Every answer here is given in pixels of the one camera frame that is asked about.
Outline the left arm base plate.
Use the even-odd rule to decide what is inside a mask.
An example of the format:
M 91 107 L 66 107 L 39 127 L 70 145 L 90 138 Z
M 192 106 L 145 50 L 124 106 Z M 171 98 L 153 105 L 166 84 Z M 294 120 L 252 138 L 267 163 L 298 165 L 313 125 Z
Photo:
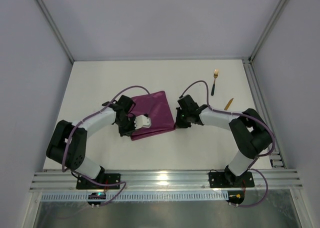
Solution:
M 85 175 L 77 177 L 77 190 L 119 190 L 121 181 L 120 173 L 105 173 L 100 171 L 95 179 L 86 178 Z

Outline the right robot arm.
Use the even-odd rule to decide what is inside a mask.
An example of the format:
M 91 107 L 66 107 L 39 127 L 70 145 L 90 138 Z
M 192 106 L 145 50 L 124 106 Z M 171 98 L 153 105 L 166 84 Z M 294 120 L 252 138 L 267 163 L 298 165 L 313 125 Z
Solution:
M 262 157 L 262 151 L 275 147 L 275 135 L 252 108 L 238 113 L 212 109 L 208 105 L 196 108 L 177 107 L 175 127 L 187 129 L 192 124 L 214 126 L 232 133 L 238 151 L 223 172 L 211 177 L 216 188 L 240 187 L 249 179 L 248 170 Z

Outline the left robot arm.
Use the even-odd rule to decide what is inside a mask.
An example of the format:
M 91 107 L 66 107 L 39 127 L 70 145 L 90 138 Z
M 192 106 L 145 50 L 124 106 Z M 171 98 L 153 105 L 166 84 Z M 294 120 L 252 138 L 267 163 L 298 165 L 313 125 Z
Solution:
M 125 95 L 106 102 L 102 108 L 80 121 L 61 120 L 56 124 L 46 156 L 94 185 L 106 183 L 105 169 L 86 157 L 87 140 L 108 125 L 116 124 L 121 136 L 130 136 L 135 130 L 136 116 L 131 113 L 136 103 Z

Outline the purple satin napkin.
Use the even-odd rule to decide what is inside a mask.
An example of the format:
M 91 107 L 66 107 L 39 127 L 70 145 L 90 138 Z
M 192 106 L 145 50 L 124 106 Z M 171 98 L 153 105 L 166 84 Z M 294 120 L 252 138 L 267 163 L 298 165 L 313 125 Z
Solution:
M 149 128 L 141 128 L 130 136 L 132 141 L 175 130 L 175 121 L 164 90 L 151 93 L 150 95 L 134 96 L 131 99 L 135 103 L 131 113 L 136 116 L 148 115 L 151 120 Z

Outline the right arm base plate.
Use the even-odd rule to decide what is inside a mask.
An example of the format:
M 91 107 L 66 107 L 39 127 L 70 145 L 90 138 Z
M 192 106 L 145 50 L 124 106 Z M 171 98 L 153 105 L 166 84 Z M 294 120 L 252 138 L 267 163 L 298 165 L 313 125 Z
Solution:
M 249 171 L 235 176 L 230 171 L 210 170 L 208 182 L 210 188 L 253 188 L 255 186 L 253 175 Z

